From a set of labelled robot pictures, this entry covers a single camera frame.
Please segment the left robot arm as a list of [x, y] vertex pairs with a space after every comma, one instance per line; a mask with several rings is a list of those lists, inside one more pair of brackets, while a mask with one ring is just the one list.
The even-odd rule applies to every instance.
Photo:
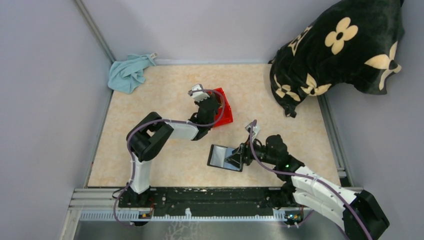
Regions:
[[131, 176], [115, 204], [121, 208], [144, 207], [150, 200], [150, 173], [153, 159], [169, 139], [198, 141], [223, 117], [224, 95], [217, 90], [190, 90], [198, 106], [188, 120], [171, 120], [157, 112], [149, 113], [127, 135], [131, 156]]

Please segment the red plastic bin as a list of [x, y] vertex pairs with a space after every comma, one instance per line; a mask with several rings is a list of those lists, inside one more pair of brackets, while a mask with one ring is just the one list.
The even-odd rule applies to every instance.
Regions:
[[226, 97], [224, 90], [221, 87], [215, 88], [214, 90], [219, 92], [223, 96], [223, 99], [224, 99], [224, 107], [223, 107], [222, 98], [220, 97], [219, 94], [214, 93], [218, 103], [220, 104], [220, 107], [218, 108], [218, 113], [216, 114], [215, 119], [214, 119], [216, 121], [216, 123], [213, 126], [214, 128], [217, 128], [217, 127], [220, 127], [220, 126], [223, 126], [223, 125], [230, 124], [234, 120], [233, 120], [233, 114], [232, 114], [231, 106], [228, 102], [228, 99]]

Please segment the black leather card holder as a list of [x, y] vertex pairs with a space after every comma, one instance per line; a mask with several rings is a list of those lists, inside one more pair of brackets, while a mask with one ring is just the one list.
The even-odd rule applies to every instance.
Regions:
[[210, 146], [207, 166], [234, 172], [243, 171], [243, 161], [240, 148], [231, 148], [212, 144]]

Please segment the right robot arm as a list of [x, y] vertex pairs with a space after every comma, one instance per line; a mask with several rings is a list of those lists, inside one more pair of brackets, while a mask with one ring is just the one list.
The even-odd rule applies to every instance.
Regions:
[[224, 168], [241, 171], [256, 161], [284, 182], [281, 199], [287, 206], [302, 205], [335, 223], [350, 240], [378, 240], [390, 221], [373, 194], [353, 191], [319, 176], [292, 156], [279, 134], [265, 143], [251, 136], [237, 148], [223, 151]]

